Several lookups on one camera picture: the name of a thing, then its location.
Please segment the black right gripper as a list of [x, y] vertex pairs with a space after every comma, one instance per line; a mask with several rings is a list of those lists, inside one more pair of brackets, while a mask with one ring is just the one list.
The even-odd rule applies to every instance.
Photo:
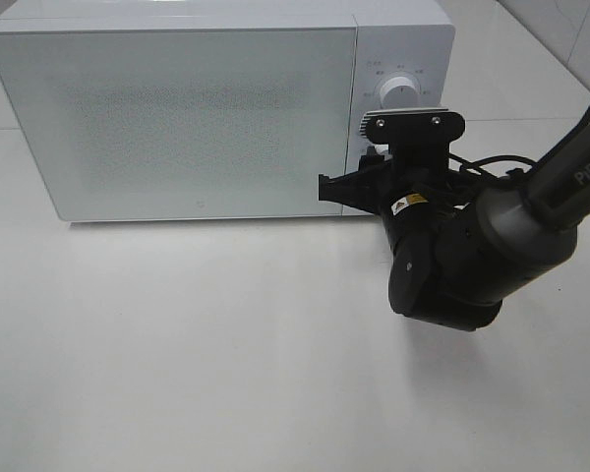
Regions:
[[452, 217], [452, 184], [449, 168], [436, 175], [428, 168], [398, 166], [389, 152], [384, 158], [368, 146], [360, 156], [358, 170], [330, 178], [318, 175], [318, 200], [361, 210], [376, 216], [393, 214], [402, 199], [429, 207], [434, 218]]

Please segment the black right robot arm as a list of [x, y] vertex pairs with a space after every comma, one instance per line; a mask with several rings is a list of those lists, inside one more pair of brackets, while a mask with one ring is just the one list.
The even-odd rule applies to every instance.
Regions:
[[473, 331], [574, 253], [590, 214], [590, 104], [544, 156], [515, 156], [503, 176], [489, 171], [492, 157], [450, 151], [464, 130], [464, 118], [442, 107], [367, 112], [357, 170], [321, 176], [319, 198], [381, 220], [397, 314]]

